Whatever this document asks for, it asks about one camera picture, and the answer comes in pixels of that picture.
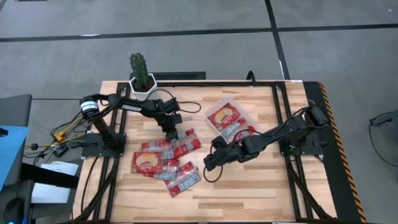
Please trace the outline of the blue board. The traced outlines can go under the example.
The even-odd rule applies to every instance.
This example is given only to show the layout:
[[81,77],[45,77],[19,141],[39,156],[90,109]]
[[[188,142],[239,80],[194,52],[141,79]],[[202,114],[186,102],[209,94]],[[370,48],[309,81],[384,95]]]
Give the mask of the blue board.
[[28,132],[28,127],[0,125],[0,191]]

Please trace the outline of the grey floor device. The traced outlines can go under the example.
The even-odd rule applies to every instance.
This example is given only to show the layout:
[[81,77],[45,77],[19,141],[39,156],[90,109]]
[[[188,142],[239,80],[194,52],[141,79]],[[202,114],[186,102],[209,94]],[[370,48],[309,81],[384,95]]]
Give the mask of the grey floor device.
[[384,123],[394,122],[398,124],[398,110],[379,114],[369,120],[371,126],[380,126]]

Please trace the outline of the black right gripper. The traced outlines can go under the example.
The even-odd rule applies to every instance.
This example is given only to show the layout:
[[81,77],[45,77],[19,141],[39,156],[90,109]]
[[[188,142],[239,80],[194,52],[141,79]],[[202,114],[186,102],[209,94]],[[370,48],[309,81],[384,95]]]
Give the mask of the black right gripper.
[[217,166],[223,166],[232,162],[244,162],[244,154],[242,149],[235,143],[228,143],[228,146],[222,149],[214,149],[212,154],[208,154],[203,162],[208,171],[212,171]]

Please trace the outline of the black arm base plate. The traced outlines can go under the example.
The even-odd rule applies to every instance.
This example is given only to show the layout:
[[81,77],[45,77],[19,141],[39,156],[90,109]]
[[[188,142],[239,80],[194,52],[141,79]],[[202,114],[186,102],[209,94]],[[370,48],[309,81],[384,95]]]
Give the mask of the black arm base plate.
[[114,139],[104,140],[100,134],[87,134],[80,142],[83,157],[121,157],[124,155],[126,135],[117,134]]
[[282,155],[321,155],[323,154],[323,147],[327,146],[326,141],[316,142],[316,141],[306,141],[298,146],[288,145],[284,149],[280,150]]

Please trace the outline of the black aluminium table frame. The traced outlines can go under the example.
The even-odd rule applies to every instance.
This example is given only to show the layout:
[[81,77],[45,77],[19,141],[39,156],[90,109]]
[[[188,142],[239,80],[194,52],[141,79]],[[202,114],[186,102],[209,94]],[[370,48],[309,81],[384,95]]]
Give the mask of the black aluminium table frame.
[[[257,123],[260,131],[278,125],[275,104],[290,106],[294,112],[307,105],[303,84],[287,81],[286,93],[249,81],[192,80],[176,83],[160,81],[159,96],[175,96],[182,102],[183,123],[179,129],[194,128],[202,147],[183,157],[203,167],[215,132],[205,121],[205,111],[232,96]],[[211,172],[201,173],[201,181],[172,198],[160,180],[131,172],[131,159],[142,142],[159,139],[163,132],[153,119],[128,113],[125,129],[127,145],[120,158],[114,186],[112,222],[260,222],[292,221],[295,218],[285,160],[274,143],[256,159],[234,162]]]

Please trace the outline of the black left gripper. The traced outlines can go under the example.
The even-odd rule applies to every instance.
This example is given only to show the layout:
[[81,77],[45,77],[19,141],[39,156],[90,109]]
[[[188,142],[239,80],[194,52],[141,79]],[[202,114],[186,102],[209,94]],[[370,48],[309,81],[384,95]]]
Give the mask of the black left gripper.
[[166,133],[166,140],[179,139],[178,131],[176,131],[176,124],[182,123],[182,117],[180,114],[157,114],[157,124],[162,128],[162,131]]

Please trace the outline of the black connector box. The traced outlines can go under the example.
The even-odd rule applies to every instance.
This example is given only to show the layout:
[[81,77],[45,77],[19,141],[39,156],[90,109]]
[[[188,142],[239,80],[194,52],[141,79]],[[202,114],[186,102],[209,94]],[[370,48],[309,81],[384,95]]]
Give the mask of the black connector box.
[[69,150],[66,145],[58,145],[53,148],[53,155],[55,157],[62,157]]

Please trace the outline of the grey cabinet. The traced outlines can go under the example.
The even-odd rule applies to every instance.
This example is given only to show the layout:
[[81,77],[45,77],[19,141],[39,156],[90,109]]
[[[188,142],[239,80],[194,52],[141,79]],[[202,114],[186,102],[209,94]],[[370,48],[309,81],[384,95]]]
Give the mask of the grey cabinet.
[[0,98],[0,125],[28,126],[32,95]]

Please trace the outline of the green cactus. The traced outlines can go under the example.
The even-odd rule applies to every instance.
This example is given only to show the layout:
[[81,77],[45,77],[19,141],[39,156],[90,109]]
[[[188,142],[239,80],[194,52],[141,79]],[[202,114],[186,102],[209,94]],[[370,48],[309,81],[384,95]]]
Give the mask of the green cactus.
[[137,91],[147,91],[149,87],[149,75],[146,60],[141,53],[134,53],[130,56],[130,64],[135,80],[133,87]]

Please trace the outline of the white planter pot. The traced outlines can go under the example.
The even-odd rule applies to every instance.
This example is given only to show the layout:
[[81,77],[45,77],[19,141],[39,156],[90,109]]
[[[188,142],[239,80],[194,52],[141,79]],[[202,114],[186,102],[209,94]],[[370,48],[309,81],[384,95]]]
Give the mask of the white planter pot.
[[135,96],[135,99],[144,101],[144,100],[156,100],[158,99],[158,86],[153,73],[149,73],[150,81],[150,88],[147,91],[136,91],[134,88],[134,83],[136,81],[136,77],[132,74],[132,79],[129,81],[129,85],[131,87],[132,94]]

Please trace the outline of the red popcorn bag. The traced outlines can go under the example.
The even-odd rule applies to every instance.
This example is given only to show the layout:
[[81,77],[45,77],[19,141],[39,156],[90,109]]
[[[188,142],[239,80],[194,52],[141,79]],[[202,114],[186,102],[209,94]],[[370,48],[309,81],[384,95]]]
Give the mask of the red popcorn bag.
[[135,152],[132,157],[131,172],[139,174],[154,174],[163,169],[163,154],[161,152]]
[[171,142],[171,158],[178,159],[199,148],[201,141],[194,129],[178,132],[178,139]]
[[244,126],[246,123],[247,121],[244,118],[241,118],[230,124],[224,131],[221,132],[221,135],[224,138],[227,138],[228,136],[232,135],[232,133],[236,131],[240,126]]
[[165,159],[162,161],[162,170],[155,173],[145,173],[143,176],[160,180],[172,180],[176,177],[180,161],[178,159]]
[[172,143],[163,139],[144,142],[141,144],[141,151],[144,152],[164,152],[172,149]]
[[246,129],[242,129],[236,133],[236,135],[233,138],[234,142],[240,142],[242,139],[245,137],[248,137],[252,134],[254,134],[255,128],[251,125],[249,125]]
[[222,131],[240,117],[241,113],[230,103],[225,104],[219,110],[208,117],[210,123],[218,130]]
[[163,180],[165,188],[172,198],[201,181],[198,168],[193,162],[188,162],[179,167],[172,180]]

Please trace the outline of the black hazard-striped platform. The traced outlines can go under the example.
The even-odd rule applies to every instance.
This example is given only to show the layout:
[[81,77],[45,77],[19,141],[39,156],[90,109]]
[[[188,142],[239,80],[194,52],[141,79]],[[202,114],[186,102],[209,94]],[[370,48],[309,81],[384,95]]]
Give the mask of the black hazard-striped platform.
[[366,217],[354,184],[353,175],[349,168],[325,87],[320,82],[304,82],[303,85],[307,99],[314,101],[317,106],[321,107],[330,120],[329,127],[322,129],[318,135],[322,141],[328,143],[323,148],[323,164],[337,218],[347,222],[365,223]]

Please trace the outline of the white papers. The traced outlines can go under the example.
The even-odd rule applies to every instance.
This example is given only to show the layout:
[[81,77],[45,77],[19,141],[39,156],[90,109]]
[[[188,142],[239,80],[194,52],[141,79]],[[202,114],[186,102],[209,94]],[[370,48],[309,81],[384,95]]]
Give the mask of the white papers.
[[[78,170],[77,164],[62,161],[41,164],[40,167],[68,175],[75,175]],[[31,203],[67,203],[69,194],[68,188],[36,183],[32,191]]]

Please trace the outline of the dark office chair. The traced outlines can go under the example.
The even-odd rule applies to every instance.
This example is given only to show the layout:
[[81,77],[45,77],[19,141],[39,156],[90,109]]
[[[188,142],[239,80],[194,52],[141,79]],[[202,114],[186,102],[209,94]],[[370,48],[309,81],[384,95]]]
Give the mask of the dark office chair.
[[31,224],[34,183],[25,180],[0,191],[0,224]]

